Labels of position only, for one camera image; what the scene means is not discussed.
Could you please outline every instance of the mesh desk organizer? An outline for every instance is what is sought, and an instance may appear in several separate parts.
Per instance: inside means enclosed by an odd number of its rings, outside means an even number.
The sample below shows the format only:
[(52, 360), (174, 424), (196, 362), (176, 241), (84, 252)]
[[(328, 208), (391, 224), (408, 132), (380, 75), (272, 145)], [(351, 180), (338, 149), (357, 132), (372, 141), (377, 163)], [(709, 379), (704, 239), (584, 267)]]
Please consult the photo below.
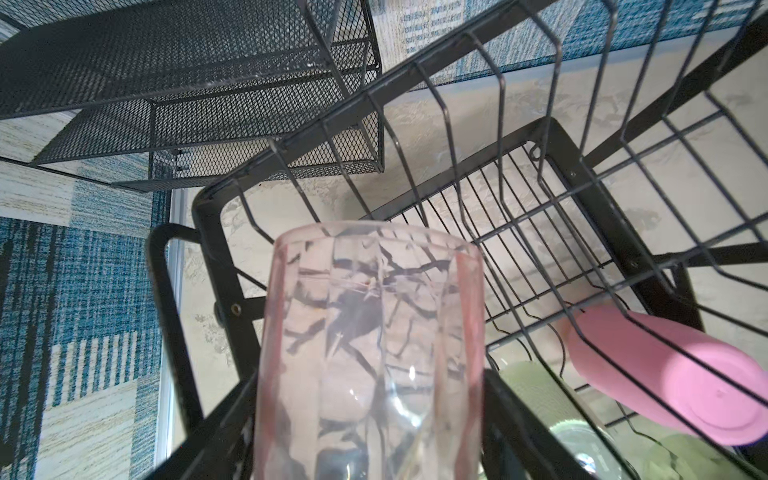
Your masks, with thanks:
[[(410, 189), (382, 207), (370, 209), (364, 201), (365, 191), (359, 190), (353, 179), (345, 174), (345, 181), (353, 196), (366, 212), (364, 219), (424, 224), (433, 229), (463, 236), (481, 247), (485, 255), (486, 322), (492, 323), (502, 316), (513, 316), (519, 327), (516, 331), (507, 332), (486, 346), (488, 361), (492, 368), (485, 371), (482, 462), (488, 478), (494, 480), (510, 478), (508, 472), (505, 472), (505, 465), (508, 465), (508, 462), (504, 461), (504, 457), (510, 452), (514, 452), (515, 457), (532, 478), (592, 478), (500, 380), (495, 372), (498, 367), (492, 353), (506, 343), (525, 339), (530, 348), (531, 357), (541, 362), (548, 375), (556, 379), (557, 372), (542, 359), (539, 348), (531, 340), (531, 334), (557, 319), (567, 319), (573, 323), (574, 315), (579, 309), (606, 299), (611, 300), (624, 313), (628, 321), (632, 321), (626, 314), (628, 307), (618, 295), (618, 292), (624, 289), (631, 290), (642, 308), (649, 314), (703, 329), (701, 313), (706, 312), (717, 322), (737, 326), (742, 329), (744, 335), (755, 341), (764, 341), (766, 331), (763, 329), (697, 301), (688, 273), (696, 268), (713, 269), (725, 280), (757, 289), (759, 293), (765, 295), (768, 286), (726, 271), (723, 267), (768, 261), (766, 241), (758, 228), (762, 222), (768, 220), (768, 212), (762, 211), (758, 215), (745, 213), (722, 179), (707, 166), (707, 162), (686, 139), (686, 135), (693, 132), (704, 132), (700, 129), (705, 125), (719, 127), (727, 125), (754, 153), (760, 167), (768, 167), (765, 153), (743, 128), (735, 112), (727, 108), (710, 90), (713, 84), (750, 60), (766, 45), (768, 17), (765, 14), (758, 15), (759, 2), (751, 4), (749, 14), (737, 29), (736, 34), (712, 55), (696, 65), (692, 60), (694, 53), (700, 45), (707, 26), (716, 14), (718, 4), (712, 2), (700, 28), (695, 33), (693, 44), (685, 60), (677, 66), (679, 73), (676, 75), (673, 86), (645, 108), (633, 112), (637, 94), (644, 82), (660, 32), (667, 20), (671, 1), (666, 1), (661, 9), (650, 47), (644, 56), (642, 68), (635, 79), (634, 93), (621, 129), (615, 131), (590, 152), (584, 151), (584, 146), (589, 135), (595, 105), (598, 102), (611, 37), (617, 27), (617, 7), (611, 0), (602, 1), (608, 23), (604, 50), (594, 84), (590, 87), (584, 86), (584, 88), (590, 88), (591, 103), (583, 137), (571, 138), (552, 114), (561, 65), (560, 41), (538, 16), (538, 13), (551, 3), (552, 0), (527, 0), (526, 2), (511, 0), (498, 3), (386, 72), (381, 78), (367, 84), (361, 91), (333, 105), (318, 118), (305, 123), (292, 134), (284, 136), (279, 141), (270, 142), (269, 148), (204, 188), (193, 204), (194, 229), (167, 224), (153, 231), (151, 241), (148, 243), (149, 264), (154, 280), (155, 299), (161, 312), (164, 338), (177, 383), (180, 411), (188, 437), (183, 446), (155, 471), (152, 478), (247, 478), (250, 475), (253, 461), (253, 413), (260, 353), (252, 322), (263, 318), (264, 297), (246, 298), (242, 284), (252, 283), (264, 291), (267, 285), (253, 278), (234, 262), (221, 222), (222, 210), (229, 202), (233, 200), (237, 202), (239, 199), (237, 206), (247, 215), (250, 226), (253, 228), (254, 241), (272, 243), (273, 239), (282, 232), (267, 232), (260, 226), (260, 212), (249, 206), (245, 192), (252, 188), (257, 189), (261, 181), (273, 175), (282, 174), (293, 183), (296, 194), (301, 197), (315, 221), (335, 220), (318, 217), (290, 167), (304, 155), (321, 147), (330, 150), (339, 160), (333, 136), (345, 131), (350, 125), (375, 115), (378, 115), (387, 135), (392, 139), (396, 157), (402, 163)], [(543, 117), (504, 135), (502, 132), (505, 121), (503, 101), (505, 80), (498, 66), (485, 50), (484, 44), (504, 35), (508, 30), (525, 21), (534, 22), (537, 28), (544, 32), (556, 52), (549, 84), (548, 103)], [(449, 107), (430, 80), (430, 76), (467, 55), (479, 55), (485, 59), (488, 63), (488, 73), (498, 79), (501, 100), (497, 103), (498, 130), (495, 126), (495, 143), (463, 161), (458, 161), (454, 145), (455, 130), (451, 124)], [(410, 173), (408, 152), (401, 147), (397, 132), (383, 115), (383, 108), (420, 84), (425, 84), (432, 100), (442, 109), (444, 122), (441, 126), (433, 128), (438, 128), (441, 130), (438, 133), (445, 135), (452, 166), (442, 174), (417, 185)], [(691, 124), (678, 127), (670, 120), (669, 114), (695, 97), (706, 98), (714, 112)], [(666, 125), (670, 132), (663, 140), (648, 145), (641, 151), (635, 151), (630, 146), (630, 142), (659, 123)], [(682, 144), (686, 148), (686, 152), (703, 170), (707, 181), (711, 182), (712, 187), (721, 196), (723, 204), (730, 206), (736, 212), (739, 221), (735, 226), (710, 238), (699, 238), (695, 234), (689, 220), (670, 201), (665, 190), (640, 161), (670, 144)], [(614, 162), (605, 169), (596, 168), (618, 151), (625, 153), (625, 159)], [(515, 190), (511, 187), (508, 177), (515, 170), (519, 171), (521, 166), (525, 166), (529, 172), (533, 171), (533, 174), (523, 190), (519, 188)], [(637, 175), (650, 183), (660, 201), (669, 208), (674, 219), (687, 232), (694, 244), (693, 247), (684, 251), (659, 253), (652, 252), (643, 242), (604, 183), (608, 176), (629, 167), (637, 168)], [(498, 180), (488, 181), (490, 177)], [(482, 185), (486, 192), (491, 192), (490, 195), (480, 198), (477, 194), (478, 185)], [(535, 195), (537, 203), (534, 207), (526, 209), (519, 202), (521, 195)], [(578, 218), (569, 214), (564, 208), (564, 204), (568, 202), (572, 202), (578, 208)], [(474, 203), (475, 206), (480, 204), (482, 209), (468, 209), (470, 203)], [(470, 210), (482, 211), (482, 215), (487, 216), (489, 221), (486, 222), (477, 217), (477, 214), (473, 216)], [(491, 220), (492, 217), (500, 220), (494, 223)], [(531, 223), (535, 227), (534, 220), (552, 225), (561, 241), (547, 244), (538, 230), (535, 231), (536, 233), (532, 233), (531, 230), (526, 233), (522, 226)], [(746, 238), (746, 241), (741, 240), (738, 244), (726, 242), (739, 234), (741, 234), (740, 238)], [(604, 247), (604, 252), (595, 253), (591, 250), (588, 246), (590, 242), (585, 237), (598, 238)], [(206, 418), (200, 407), (187, 347), (182, 341), (184, 335), (164, 260), (164, 248), (174, 238), (201, 245), (216, 297), (214, 311), (219, 324), (227, 334), (240, 377), (240, 383)], [(544, 242), (549, 254), (542, 248), (536, 249), (531, 246), (532, 241), (538, 240)], [(488, 248), (489, 243), (498, 241), (514, 244), (517, 251), (525, 252), (518, 258), (513, 257), (507, 260), (514, 260), (515, 264), (520, 262), (531, 266), (534, 273), (529, 275), (537, 276), (545, 286), (537, 289), (532, 287), (533, 293), (515, 291), (507, 276), (498, 267), (498, 254), (495, 257)], [(556, 274), (558, 270), (562, 270), (562, 266), (554, 260), (555, 256), (551, 253), (555, 247), (560, 251), (568, 251), (574, 265), (578, 266), (577, 272), (562, 271), (561, 276)], [(615, 267), (621, 273), (621, 278), (609, 278), (604, 273), (607, 266)], [(520, 270), (515, 275), (525, 276), (524, 270), (520, 266), (518, 268)], [(592, 287), (591, 292), (583, 298), (566, 300), (568, 286), (579, 281), (589, 282)], [(546, 295), (554, 295), (557, 299), (557, 310), (548, 316), (538, 318), (529, 314), (527, 307), (530, 308)], [(665, 342), (664, 337), (656, 333), (653, 335), (657, 340)], [(667, 344), (679, 354), (692, 359), (691, 355), (680, 347)], [(614, 367), (617, 366), (612, 359), (607, 358), (607, 361)], [(706, 363), (699, 361), (699, 364), (733, 388), (748, 395), (763, 408), (768, 406), (768, 400), (765, 398), (751, 392)], [(642, 383), (635, 382), (635, 384), (645, 392), (649, 392)], [(572, 394), (565, 390), (564, 393), (568, 395), (574, 407), (583, 414), (580, 404), (575, 402)], [(693, 431), (700, 433), (694, 425), (669, 405), (664, 404), (663, 400), (657, 401), (662, 402), (662, 406), (665, 406)], [(617, 422), (629, 421), (632, 416), (633, 414), (625, 415)], [(637, 478), (637, 473), (627, 464), (617, 448), (604, 437), (593, 422), (589, 422), (606, 448), (623, 465), (625, 476)], [(760, 463), (760, 456), (750, 447), (739, 448), (737, 453), (733, 453), (705, 435), (702, 435), (702, 438), (745, 475), (763, 478), (764, 473), (754, 466)]]
[[(381, 74), (361, 0), (159, 0), (78, 16), (93, 7), (14, 4), (0, 18), (22, 28), (0, 45), (0, 120), (82, 109), (32, 167), (142, 154), (147, 176), (111, 186), (202, 186)], [(350, 173), (383, 171), (382, 136), (376, 116), (336, 135)], [(340, 173), (327, 149), (292, 168)]]

